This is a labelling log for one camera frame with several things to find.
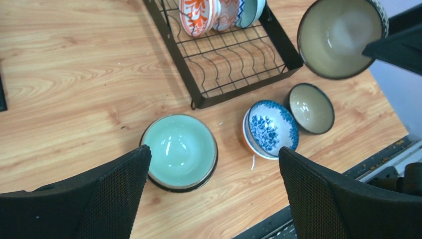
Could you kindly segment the beige interior bowl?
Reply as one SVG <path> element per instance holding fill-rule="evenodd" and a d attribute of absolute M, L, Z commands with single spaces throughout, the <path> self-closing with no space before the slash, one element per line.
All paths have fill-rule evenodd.
<path fill-rule="evenodd" d="M 377 0 L 317 0 L 300 21 L 297 43 L 314 74 L 343 80 L 371 66 L 375 59 L 363 50 L 388 34 L 388 16 Z"/>

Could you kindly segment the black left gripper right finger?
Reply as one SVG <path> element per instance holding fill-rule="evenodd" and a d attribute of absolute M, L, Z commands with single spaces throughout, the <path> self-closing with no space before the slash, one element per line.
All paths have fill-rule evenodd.
<path fill-rule="evenodd" d="M 421 163 L 405 167 L 401 191 L 349 178 L 287 147 L 279 165 L 298 238 L 421 238 Z"/>

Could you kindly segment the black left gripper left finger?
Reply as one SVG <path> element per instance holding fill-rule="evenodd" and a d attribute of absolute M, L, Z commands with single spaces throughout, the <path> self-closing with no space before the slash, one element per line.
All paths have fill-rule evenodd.
<path fill-rule="evenodd" d="M 127 239 L 146 183 L 142 145 L 101 166 L 34 191 L 2 193 L 3 239 Z"/>

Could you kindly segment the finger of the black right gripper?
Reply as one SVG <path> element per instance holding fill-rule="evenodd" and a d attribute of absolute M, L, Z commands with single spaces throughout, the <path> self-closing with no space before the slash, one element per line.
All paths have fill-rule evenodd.
<path fill-rule="evenodd" d="M 362 55 L 422 74 L 422 26 L 420 24 L 366 45 Z"/>

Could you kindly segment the teal dashed pattern bowl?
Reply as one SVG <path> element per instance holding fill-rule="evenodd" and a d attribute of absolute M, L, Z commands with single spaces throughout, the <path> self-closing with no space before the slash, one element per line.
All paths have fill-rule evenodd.
<path fill-rule="evenodd" d="M 266 0 L 240 0 L 235 26 L 247 28 L 256 22 L 266 6 Z"/>

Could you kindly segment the orange floral pattern bowl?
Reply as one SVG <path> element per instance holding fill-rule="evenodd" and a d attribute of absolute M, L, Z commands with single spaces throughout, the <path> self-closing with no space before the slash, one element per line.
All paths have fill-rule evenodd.
<path fill-rule="evenodd" d="M 219 18 L 220 9 L 218 0 L 179 0 L 179 16 L 184 31 L 191 37 L 208 32 Z"/>

